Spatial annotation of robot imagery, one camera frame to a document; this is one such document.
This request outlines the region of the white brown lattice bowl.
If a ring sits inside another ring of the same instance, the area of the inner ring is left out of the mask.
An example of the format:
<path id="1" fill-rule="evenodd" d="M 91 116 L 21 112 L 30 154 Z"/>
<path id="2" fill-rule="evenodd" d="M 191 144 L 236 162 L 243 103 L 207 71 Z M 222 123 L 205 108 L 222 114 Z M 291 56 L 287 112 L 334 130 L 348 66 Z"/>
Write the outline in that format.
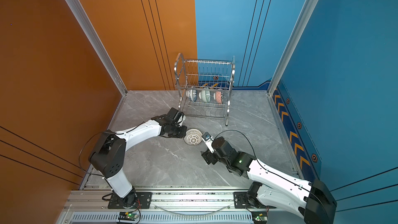
<path id="1" fill-rule="evenodd" d="M 183 138 L 184 142 L 190 146 L 197 146 L 202 142 L 202 132 L 198 129 L 189 129 Z"/>

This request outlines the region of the blue floral white bowl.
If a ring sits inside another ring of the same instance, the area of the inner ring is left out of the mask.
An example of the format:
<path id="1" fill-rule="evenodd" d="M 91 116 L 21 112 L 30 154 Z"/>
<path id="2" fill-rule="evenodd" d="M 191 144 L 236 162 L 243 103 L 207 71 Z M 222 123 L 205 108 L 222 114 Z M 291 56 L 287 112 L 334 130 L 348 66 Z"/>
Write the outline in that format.
<path id="1" fill-rule="evenodd" d="M 187 90 L 186 95 L 187 95 L 187 98 L 192 102 L 196 102 L 198 99 L 198 93 L 195 89 Z"/>

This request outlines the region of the pale green ribbed bowl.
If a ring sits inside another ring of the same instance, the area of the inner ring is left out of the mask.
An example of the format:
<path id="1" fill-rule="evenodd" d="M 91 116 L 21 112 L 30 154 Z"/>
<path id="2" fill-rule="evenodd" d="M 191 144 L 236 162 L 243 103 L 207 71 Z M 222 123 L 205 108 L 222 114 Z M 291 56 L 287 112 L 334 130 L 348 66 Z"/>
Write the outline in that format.
<path id="1" fill-rule="evenodd" d="M 211 94 L 208 89 L 203 89 L 199 93 L 201 102 L 209 103 L 211 101 Z"/>

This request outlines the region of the stainless steel dish rack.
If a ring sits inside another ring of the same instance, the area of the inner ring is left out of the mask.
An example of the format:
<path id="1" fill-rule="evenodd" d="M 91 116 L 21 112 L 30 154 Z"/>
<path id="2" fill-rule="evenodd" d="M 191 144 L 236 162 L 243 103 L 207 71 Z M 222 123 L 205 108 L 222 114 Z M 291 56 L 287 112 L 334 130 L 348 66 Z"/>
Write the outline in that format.
<path id="1" fill-rule="evenodd" d="M 175 88 L 179 93 L 178 108 L 189 117 L 221 119 L 229 125 L 231 95 L 235 77 L 235 59 L 230 61 L 186 59 L 182 53 L 177 55 L 174 64 Z M 196 102 L 187 98 L 186 92 L 195 89 Z M 201 102 L 199 93 L 208 89 L 211 94 L 209 103 Z M 216 91 L 223 94 L 223 104 L 214 99 Z"/>

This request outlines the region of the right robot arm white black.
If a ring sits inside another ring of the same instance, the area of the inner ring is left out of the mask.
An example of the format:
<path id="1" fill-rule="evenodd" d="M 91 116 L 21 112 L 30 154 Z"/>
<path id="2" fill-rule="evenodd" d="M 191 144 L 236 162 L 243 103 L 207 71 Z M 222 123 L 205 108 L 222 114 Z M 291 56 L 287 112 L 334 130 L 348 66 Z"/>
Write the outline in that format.
<path id="1" fill-rule="evenodd" d="M 332 224 L 337 202 L 326 184 L 318 179 L 295 178 L 272 168 L 243 151 L 236 151 L 223 137 L 202 135 L 207 150 L 201 155 L 207 164 L 218 162 L 230 173 L 252 181 L 246 193 L 250 206 L 271 206 L 301 217 L 307 224 Z"/>

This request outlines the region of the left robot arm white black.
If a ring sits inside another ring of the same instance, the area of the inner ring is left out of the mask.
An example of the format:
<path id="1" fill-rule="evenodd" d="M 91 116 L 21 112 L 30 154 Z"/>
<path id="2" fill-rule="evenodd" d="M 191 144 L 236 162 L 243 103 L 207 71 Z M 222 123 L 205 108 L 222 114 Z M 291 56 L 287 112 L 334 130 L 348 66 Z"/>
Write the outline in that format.
<path id="1" fill-rule="evenodd" d="M 157 136 L 184 138 L 187 131 L 183 125 L 185 118 L 183 112 L 172 107 L 167 114 L 155 116 L 136 127 L 101 133 L 88 161 L 110 185 L 112 196 L 123 208 L 132 208 L 137 202 L 136 190 L 123 171 L 125 153 L 133 146 Z"/>

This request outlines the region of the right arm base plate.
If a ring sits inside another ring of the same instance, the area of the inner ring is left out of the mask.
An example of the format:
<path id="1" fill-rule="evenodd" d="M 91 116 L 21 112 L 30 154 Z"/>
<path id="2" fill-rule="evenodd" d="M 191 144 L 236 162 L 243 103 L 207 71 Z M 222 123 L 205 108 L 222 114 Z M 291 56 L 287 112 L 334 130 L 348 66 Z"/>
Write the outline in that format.
<path id="1" fill-rule="evenodd" d="M 275 209 L 274 206 L 266 206 L 262 204 L 256 197 L 247 192 L 237 191 L 233 193 L 234 206 L 236 209 Z"/>

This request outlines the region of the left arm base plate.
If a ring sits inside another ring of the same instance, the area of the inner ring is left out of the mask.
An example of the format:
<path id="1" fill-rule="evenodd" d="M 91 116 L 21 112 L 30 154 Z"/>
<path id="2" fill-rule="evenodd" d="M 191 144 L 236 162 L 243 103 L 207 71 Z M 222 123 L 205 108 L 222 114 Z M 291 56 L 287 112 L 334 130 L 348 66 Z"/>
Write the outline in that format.
<path id="1" fill-rule="evenodd" d="M 108 202 L 108 209 L 149 209 L 152 200 L 151 192 L 133 192 L 124 198 L 120 198 L 115 193 L 111 194 Z"/>

